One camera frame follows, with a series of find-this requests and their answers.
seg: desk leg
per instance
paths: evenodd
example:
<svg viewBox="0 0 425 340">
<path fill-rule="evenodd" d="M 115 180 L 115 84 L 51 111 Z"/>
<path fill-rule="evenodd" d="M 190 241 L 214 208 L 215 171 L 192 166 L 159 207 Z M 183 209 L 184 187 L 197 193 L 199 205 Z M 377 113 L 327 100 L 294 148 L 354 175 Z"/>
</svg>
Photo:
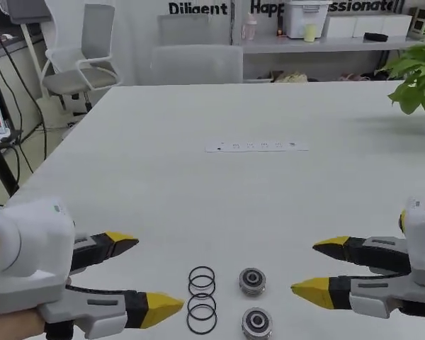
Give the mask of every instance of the desk leg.
<svg viewBox="0 0 425 340">
<path fill-rule="evenodd" d="M 10 170 L 8 163 L 6 163 L 3 154 L 0 151 L 0 181 L 3 183 L 6 192 L 11 197 L 19 190 L 19 183 L 14 178 L 13 172 Z"/>
</svg>

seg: chair backrest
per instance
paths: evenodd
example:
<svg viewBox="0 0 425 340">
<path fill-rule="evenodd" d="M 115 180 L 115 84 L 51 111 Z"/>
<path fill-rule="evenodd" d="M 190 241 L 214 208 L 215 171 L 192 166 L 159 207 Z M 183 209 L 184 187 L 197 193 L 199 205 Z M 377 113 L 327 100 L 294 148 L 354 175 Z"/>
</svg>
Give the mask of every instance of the chair backrest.
<svg viewBox="0 0 425 340">
<path fill-rule="evenodd" d="M 239 46 L 177 45 L 153 50 L 155 85 L 240 84 L 243 53 Z"/>
<path fill-rule="evenodd" d="M 115 7 L 85 4 L 82 53 L 85 58 L 107 57 L 111 53 Z"/>
<path fill-rule="evenodd" d="M 161 46 L 212 43 L 207 14 L 168 14 L 158 16 L 157 24 Z"/>
</svg>

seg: metal bearing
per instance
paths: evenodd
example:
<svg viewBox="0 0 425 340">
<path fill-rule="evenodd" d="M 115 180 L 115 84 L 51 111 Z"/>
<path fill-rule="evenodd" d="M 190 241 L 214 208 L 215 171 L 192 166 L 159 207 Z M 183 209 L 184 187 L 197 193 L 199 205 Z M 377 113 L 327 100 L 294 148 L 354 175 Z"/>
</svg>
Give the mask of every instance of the metal bearing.
<svg viewBox="0 0 425 340">
<path fill-rule="evenodd" d="M 257 268 L 246 268 L 239 274 L 239 287 L 247 295 L 260 295 L 266 288 L 266 277 Z"/>
<path fill-rule="evenodd" d="M 251 308 L 242 317 L 242 331 L 249 340 L 266 340 L 272 335 L 272 319 L 267 311 Z"/>
</svg>

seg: human hand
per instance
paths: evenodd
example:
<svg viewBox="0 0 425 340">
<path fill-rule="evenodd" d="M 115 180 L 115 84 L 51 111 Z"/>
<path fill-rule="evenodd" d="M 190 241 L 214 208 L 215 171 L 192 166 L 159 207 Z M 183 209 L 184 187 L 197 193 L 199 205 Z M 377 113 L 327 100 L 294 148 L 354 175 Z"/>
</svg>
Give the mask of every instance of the human hand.
<svg viewBox="0 0 425 340">
<path fill-rule="evenodd" d="M 36 310 L 0 315 L 0 339 L 24 340 L 44 332 L 45 321 Z"/>
</svg>

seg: white storage box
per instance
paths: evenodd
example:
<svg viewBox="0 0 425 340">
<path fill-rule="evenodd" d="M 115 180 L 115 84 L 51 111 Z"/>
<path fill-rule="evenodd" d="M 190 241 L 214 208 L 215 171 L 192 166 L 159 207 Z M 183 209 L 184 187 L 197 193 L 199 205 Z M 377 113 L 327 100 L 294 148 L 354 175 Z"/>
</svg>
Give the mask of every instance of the white storage box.
<svg viewBox="0 0 425 340">
<path fill-rule="evenodd" d="M 358 16 L 353 37 L 362 38 L 365 33 L 381 33 L 385 16 Z"/>
<path fill-rule="evenodd" d="M 351 38 L 356 27 L 355 16 L 327 16 L 324 23 L 323 37 Z"/>
<path fill-rule="evenodd" d="M 388 37 L 406 37 L 411 19 L 411 16 L 404 14 L 390 14 L 384 18 L 381 33 Z"/>
<path fill-rule="evenodd" d="M 292 39 L 304 38 L 305 26 L 316 26 L 315 37 L 321 37 L 330 0 L 292 0 L 285 3 L 285 34 Z"/>
</svg>

